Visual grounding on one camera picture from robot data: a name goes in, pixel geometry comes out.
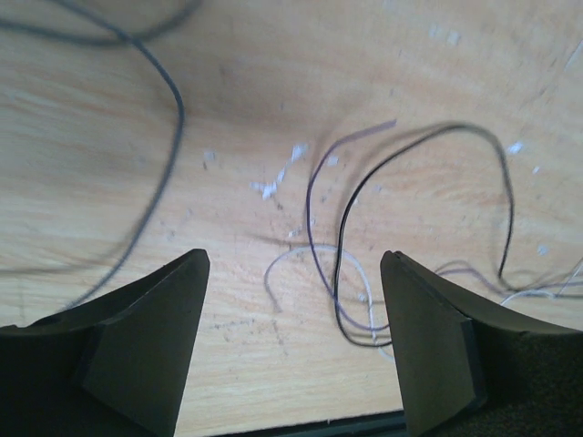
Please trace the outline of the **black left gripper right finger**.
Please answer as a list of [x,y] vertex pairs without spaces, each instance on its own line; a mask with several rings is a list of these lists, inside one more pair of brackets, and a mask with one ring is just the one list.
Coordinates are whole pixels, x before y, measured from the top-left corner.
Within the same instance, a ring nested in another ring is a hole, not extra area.
[[437,276],[401,252],[380,263],[412,436],[579,436],[582,334]]

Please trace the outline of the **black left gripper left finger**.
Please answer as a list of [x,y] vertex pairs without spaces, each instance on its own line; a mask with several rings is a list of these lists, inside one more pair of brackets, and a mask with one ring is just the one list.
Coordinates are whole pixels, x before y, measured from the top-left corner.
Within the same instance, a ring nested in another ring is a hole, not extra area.
[[194,249],[122,288],[1,329],[4,436],[171,436],[210,274]]

